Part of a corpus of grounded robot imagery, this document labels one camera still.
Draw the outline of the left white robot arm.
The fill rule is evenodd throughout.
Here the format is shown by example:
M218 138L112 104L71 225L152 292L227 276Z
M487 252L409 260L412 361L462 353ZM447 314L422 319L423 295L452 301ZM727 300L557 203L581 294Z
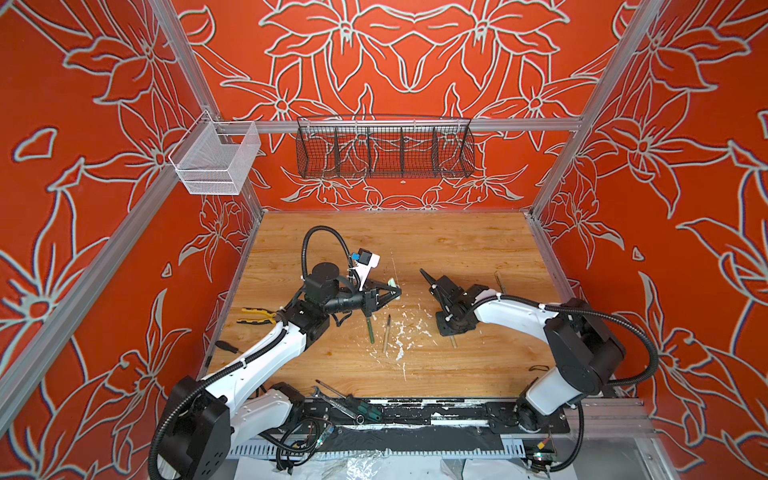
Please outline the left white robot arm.
M200 380L186 376L172 388L150 443L149 478L162 479L171 471L177 479L208 479L231 447L255 436L295 455L315 450L314 443L292 447L270 434L299 420L303 396L285 383L265 393L259 388L330 325L342 325L356 311L371 318L402 293L396 284L371 278L380 257L366 249L344 246L344 267L331 262L309 267L309 244L318 232L343 239L325 225L307 231L300 250L302 284L276 311L272 330L222 369Z

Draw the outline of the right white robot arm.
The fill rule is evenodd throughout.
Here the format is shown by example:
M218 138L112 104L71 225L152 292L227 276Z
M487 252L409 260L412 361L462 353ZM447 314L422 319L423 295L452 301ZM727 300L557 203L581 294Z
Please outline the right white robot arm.
M572 298L562 304L540 303L475 284L465 290L443 275L420 271L438 301L437 326L443 336L467 333L478 324L502 326L548 345L554 366L534 380L515 402L511 421L537 433L558 409L576 405L605 387L636 385L651 379L660 364L657 347L644 331L627 320L590 308ZM626 378L614 376L626 349L609 328L613 323L637 337L648 352L644 370Z

